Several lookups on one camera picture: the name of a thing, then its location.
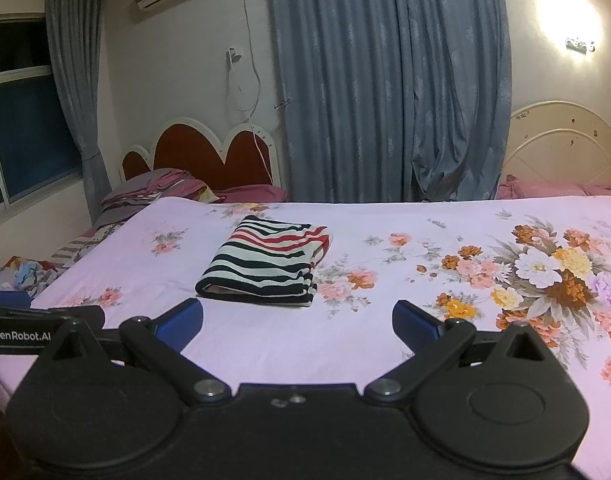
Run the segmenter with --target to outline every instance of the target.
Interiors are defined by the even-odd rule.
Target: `window sill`
[[[10,204],[8,209],[6,209],[3,213],[0,213],[0,225],[17,216],[19,213],[22,213],[26,209],[31,208],[33,205],[38,204],[42,200],[47,199],[49,196],[82,180],[83,176],[81,173],[73,173],[20,198],[19,200]]]

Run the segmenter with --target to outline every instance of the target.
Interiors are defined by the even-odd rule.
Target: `striped shirt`
[[[197,283],[199,296],[244,303],[310,306],[312,270],[325,256],[327,227],[247,216]]]

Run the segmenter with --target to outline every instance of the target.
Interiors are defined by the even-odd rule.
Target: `headboard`
[[[547,101],[512,114],[506,174],[526,180],[611,185],[611,128],[596,113]]]
[[[221,142],[205,124],[181,117],[164,124],[155,137],[150,151],[135,144],[123,154],[123,180],[158,168],[177,168],[215,190],[247,184],[281,187],[276,146],[254,124],[235,126]]]

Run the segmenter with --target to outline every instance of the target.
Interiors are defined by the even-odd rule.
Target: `cream headboard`
[[[591,110],[547,101],[512,114],[506,174],[526,180],[611,184],[611,128]]]

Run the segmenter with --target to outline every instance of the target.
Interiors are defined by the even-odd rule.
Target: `pink blanket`
[[[194,296],[218,247],[250,213],[329,227],[333,243],[316,269],[318,293],[309,308],[201,300],[204,327],[183,352],[189,359],[234,389],[244,381],[363,389],[410,355],[391,326],[399,299],[483,330],[528,319],[589,405],[575,464],[592,479],[611,480],[611,198],[374,205],[166,198],[87,254],[34,306],[100,304],[107,327],[137,314],[156,317]],[[32,361],[0,356],[1,403]]]

